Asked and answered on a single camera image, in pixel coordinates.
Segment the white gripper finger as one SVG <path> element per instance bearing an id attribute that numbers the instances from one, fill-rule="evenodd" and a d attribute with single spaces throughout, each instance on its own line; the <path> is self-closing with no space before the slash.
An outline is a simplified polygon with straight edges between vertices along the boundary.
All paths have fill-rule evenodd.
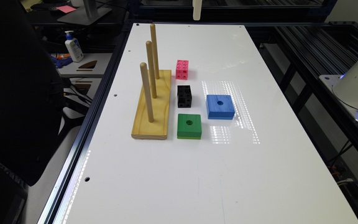
<path id="1" fill-rule="evenodd" d="M 193 0 L 193 20 L 199 21 L 201 19 L 201 8 L 202 8 L 202 0 Z"/>

